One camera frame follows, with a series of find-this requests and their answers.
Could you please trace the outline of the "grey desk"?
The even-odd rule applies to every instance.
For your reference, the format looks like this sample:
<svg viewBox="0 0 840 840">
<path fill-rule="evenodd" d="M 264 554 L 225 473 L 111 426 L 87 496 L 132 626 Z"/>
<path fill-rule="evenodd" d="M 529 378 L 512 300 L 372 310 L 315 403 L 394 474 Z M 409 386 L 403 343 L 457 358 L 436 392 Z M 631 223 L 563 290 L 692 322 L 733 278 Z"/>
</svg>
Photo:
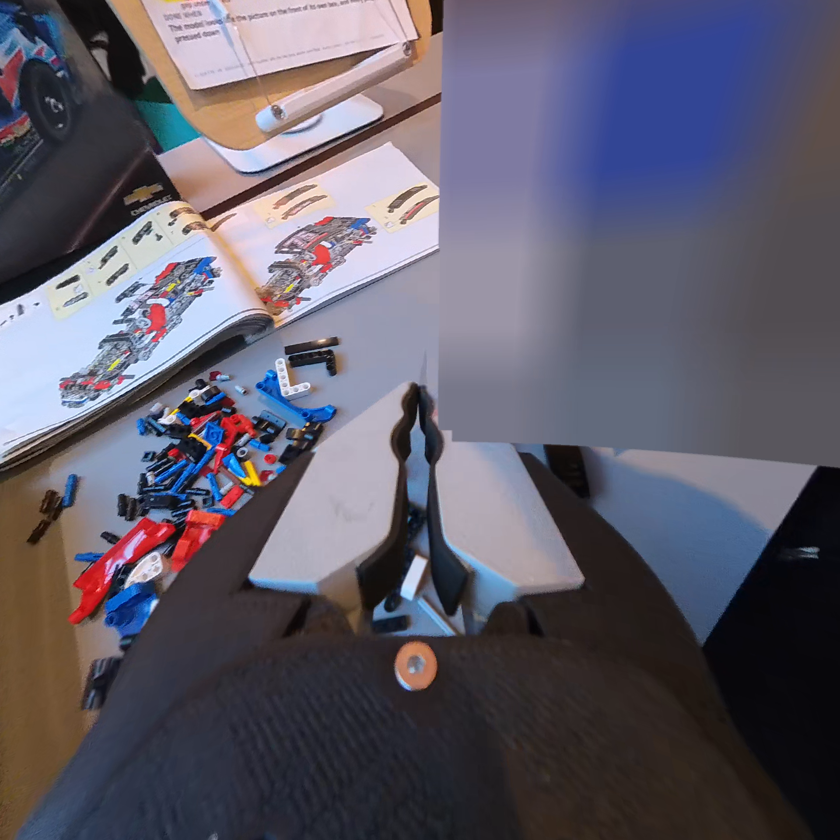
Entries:
<svg viewBox="0 0 840 840">
<path fill-rule="evenodd" d="M 386 141 L 438 182 L 443 51 L 444 37 L 434 35 L 419 65 L 365 93 L 383 106 L 383 120 L 344 147 L 304 156 L 298 172 L 288 165 L 241 175 L 204 140 L 164 152 L 163 167 L 184 198 L 211 216 Z M 318 374 L 312 384 L 325 403 L 337 404 L 336 428 L 400 382 L 436 386 L 438 264 L 431 255 L 253 344 L 219 347 L 142 405 L 183 394 L 183 385 L 210 367 L 252 386 L 286 341 L 329 335 L 341 340 L 339 374 L 331 384 Z M 72 628 L 67 615 L 77 602 L 73 555 L 96 549 L 100 531 L 117 530 L 115 497 L 135 488 L 138 406 L 2 474 L 2 687 L 13 687 L 15 670 L 31 681 L 18 705 L 37 730 L 56 722 L 59 734 L 83 733 L 91 720 L 79 710 L 88 664 L 117 651 L 99 622 Z M 603 448 L 584 456 L 594 508 L 650 563 L 701 642 L 816 475 L 807 465 L 743 458 Z"/>
</svg>

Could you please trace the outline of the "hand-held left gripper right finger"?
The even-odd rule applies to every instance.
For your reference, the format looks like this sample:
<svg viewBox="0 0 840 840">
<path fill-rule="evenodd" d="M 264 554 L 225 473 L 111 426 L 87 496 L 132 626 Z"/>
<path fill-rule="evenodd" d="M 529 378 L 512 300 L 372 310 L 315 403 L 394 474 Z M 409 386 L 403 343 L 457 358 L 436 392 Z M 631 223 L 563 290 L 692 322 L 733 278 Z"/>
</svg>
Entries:
<svg viewBox="0 0 840 840">
<path fill-rule="evenodd" d="M 417 419 L 428 464 L 428 559 L 447 616 L 488 616 L 526 595 L 567 592 L 585 580 L 512 444 L 456 442 L 437 423 L 426 387 Z"/>
</svg>

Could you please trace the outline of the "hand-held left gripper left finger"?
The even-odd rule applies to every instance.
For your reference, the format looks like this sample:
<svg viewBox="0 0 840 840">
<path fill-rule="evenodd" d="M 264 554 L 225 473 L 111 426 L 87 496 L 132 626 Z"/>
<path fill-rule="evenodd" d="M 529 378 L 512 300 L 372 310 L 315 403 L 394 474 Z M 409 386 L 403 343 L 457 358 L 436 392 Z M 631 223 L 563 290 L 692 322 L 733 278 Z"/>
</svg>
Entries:
<svg viewBox="0 0 840 840">
<path fill-rule="evenodd" d="M 405 382 L 315 448 L 255 565 L 264 589 L 371 610 L 396 588 L 419 387 Z"/>
</svg>

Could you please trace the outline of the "pile of toy building pieces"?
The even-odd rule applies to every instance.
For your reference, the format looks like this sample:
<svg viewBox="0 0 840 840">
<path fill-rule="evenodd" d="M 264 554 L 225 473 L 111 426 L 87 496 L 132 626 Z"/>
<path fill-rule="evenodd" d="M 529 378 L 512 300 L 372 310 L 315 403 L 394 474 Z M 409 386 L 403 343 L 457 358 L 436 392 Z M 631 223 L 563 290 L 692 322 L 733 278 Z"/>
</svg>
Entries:
<svg viewBox="0 0 840 840">
<path fill-rule="evenodd" d="M 397 590 L 407 569 L 412 531 L 405 462 L 417 414 L 430 411 L 425 390 L 427 358 L 420 383 L 399 385 L 361 419 L 362 432 L 385 420 L 385 463 L 375 473 L 375 448 L 362 432 L 350 432 L 357 452 L 343 450 L 336 465 L 315 462 L 322 427 L 332 406 L 307 409 L 293 421 L 278 416 L 278 372 L 270 368 L 257 389 L 275 405 L 259 416 L 237 413 L 232 400 L 212 382 L 200 402 L 187 401 L 196 414 L 166 427 L 160 453 L 142 473 L 137 500 L 141 511 L 159 508 L 168 518 L 148 516 L 124 536 L 110 536 L 103 553 L 82 553 L 86 567 L 73 582 L 80 600 L 69 621 L 86 622 L 102 612 L 119 631 L 123 654 L 91 662 L 81 708 L 114 712 L 107 721 L 127 721 L 130 713 L 163 715 L 190 683 L 228 658 L 259 645 L 258 636 L 286 632 L 315 601 L 331 601 L 352 618 L 372 614 Z M 361 501 L 361 484 L 393 492 L 379 509 L 374 535 L 360 554 L 339 526 L 304 523 L 309 513 L 327 514 L 328 491 L 350 474 L 350 501 Z"/>
</svg>

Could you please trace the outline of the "printed instruction sheet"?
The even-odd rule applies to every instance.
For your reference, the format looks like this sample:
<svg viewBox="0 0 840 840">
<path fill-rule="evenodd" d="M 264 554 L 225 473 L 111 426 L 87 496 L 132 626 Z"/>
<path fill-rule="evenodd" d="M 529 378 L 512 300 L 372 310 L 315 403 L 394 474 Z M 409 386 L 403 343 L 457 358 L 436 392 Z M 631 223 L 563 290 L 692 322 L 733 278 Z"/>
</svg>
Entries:
<svg viewBox="0 0 840 840">
<path fill-rule="evenodd" d="M 414 41 L 404 1 L 143 1 L 192 90 Z"/>
</svg>

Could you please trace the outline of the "toy car instruction booklet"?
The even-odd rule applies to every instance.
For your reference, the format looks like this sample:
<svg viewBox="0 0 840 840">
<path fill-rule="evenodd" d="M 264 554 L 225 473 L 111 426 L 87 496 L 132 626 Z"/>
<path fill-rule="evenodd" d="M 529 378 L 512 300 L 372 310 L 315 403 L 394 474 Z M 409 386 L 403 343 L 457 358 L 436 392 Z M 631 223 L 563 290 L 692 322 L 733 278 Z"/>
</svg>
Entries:
<svg viewBox="0 0 840 840">
<path fill-rule="evenodd" d="M 216 344 L 305 317 L 438 249 L 440 189 L 392 143 L 207 218 L 163 203 L 2 303 L 1 467 Z"/>
</svg>

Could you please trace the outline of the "black toy car box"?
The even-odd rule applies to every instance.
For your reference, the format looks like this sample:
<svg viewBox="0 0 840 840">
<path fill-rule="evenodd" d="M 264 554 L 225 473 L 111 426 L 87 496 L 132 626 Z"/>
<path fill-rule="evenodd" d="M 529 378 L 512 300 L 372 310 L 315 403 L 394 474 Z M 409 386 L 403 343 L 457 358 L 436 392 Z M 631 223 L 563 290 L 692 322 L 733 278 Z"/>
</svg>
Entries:
<svg viewBox="0 0 840 840">
<path fill-rule="evenodd" d="M 143 82 L 108 2 L 1 2 L 3 301 L 179 197 L 134 105 Z"/>
</svg>

